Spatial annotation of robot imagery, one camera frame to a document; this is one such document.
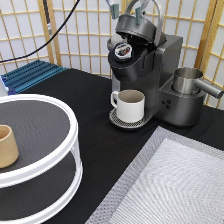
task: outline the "coffee maker handle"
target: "coffee maker handle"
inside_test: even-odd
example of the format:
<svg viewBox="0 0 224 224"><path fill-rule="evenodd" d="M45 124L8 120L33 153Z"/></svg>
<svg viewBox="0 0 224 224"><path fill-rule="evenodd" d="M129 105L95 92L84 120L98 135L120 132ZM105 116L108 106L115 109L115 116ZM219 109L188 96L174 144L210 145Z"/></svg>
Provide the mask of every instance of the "coffee maker handle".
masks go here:
<svg viewBox="0 0 224 224"><path fill-rule="evenodd" d="M118 91L114 91L111 93L111 96L110 96L110 101L114 108L117 108L117 104L115 104L115 102L114 102L114 95L117 95L117 97L118 97L118 94L119 94Z"/></svg>
<svg viewBox="0 0 224 224"><path fill-rule="evenodd" d="M213 97L215 97L217 99L220 99L224 94L224 91L221 88L215 87L215 86L211 85L210 83L207 83L201 79L197 79L195 81L194 85L198 89L205 91L206 93L212 95Z"/></svg>
<svg viewBox="0 0 224 224"><path fill-rule="evenodd" d="M133 8L133 6L135 5L136 2L138 2L139 0L132 0L126 10L125 10L125 14L131 14L131 10ZM159 19L158 19L158 24L157 24L157 29L156 29L156 34L155 34L155 39L154 39L154 45L156 47L158 47L160 45L160 40L162 37L162 29L163 29L163 21L164 21L164 12L163 12L163 8L162 5L160 3L158 3L158 0L152 0L154 2L154 4L156 5L157 11L159 13Z"/></svg>

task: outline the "table surface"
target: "table surface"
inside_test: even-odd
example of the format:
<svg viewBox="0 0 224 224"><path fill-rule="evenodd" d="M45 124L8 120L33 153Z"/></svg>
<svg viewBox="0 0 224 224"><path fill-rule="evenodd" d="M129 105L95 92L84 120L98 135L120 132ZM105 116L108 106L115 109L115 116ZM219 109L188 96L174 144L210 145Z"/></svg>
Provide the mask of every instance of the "table surface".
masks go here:
<svg viewBox="0 0 224 224"><path fill-rule="evenodd" d="M224 111L206 106L194 127L152 119L136 132L116 129L109 121L111 86L109 79L70 69L23 92L64 101L79 123L83 179L71 202L47 224L85 223L158 126L224 150Z"/></svg>

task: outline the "beige cup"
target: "beige cup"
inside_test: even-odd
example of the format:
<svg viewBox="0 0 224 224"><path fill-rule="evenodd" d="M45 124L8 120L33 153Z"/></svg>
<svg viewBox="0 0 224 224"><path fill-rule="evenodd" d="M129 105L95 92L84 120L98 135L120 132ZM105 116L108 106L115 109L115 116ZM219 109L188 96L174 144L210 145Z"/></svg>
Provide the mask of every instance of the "beige cup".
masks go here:
<svg viewBox="0 0 224 224"><path fill-rule="evenodd" d="M0 168L11 165L18 156L19 151L12 129L7 125L0 125Z"/></svg>

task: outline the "mug handle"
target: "mug handle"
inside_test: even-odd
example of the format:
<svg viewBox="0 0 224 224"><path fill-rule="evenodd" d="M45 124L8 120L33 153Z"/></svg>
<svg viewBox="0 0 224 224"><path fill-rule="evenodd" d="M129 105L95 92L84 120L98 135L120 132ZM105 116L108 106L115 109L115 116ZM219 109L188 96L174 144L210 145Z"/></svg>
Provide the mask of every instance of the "mug handle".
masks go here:
<svg viewBox="0 0 224 224"><path fill-rule="evenodd" d="M115 104L115 102L114 102L114 95L115 95L115 94L118 96L119 92L118 92L118 91L114 91L114 92L112 92L112 93L111 93L111 97L110 97L110 101L111 101L111 104L113 105L113 107L114 107L114 108L117 108L117 104Z"/></svg>

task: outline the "drip tray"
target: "drip tray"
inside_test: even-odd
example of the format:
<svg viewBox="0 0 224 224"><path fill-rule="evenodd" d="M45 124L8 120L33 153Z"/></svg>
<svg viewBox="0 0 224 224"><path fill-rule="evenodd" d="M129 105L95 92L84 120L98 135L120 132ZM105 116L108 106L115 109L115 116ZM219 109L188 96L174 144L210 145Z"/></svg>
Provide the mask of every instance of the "drip tray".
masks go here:
<svg viewBox="0 0 224 224"><path fill-rule="evenodd" d="M148 112L145 113L144 117L137 122L134 123L126 123L121 121L116 114L116 109L114 108L112 111L110 111L109 119L111 123L116 126L117 128L123 129L125 131L135 131L139 128L144 127L152 118L152 115Z"/></svg>

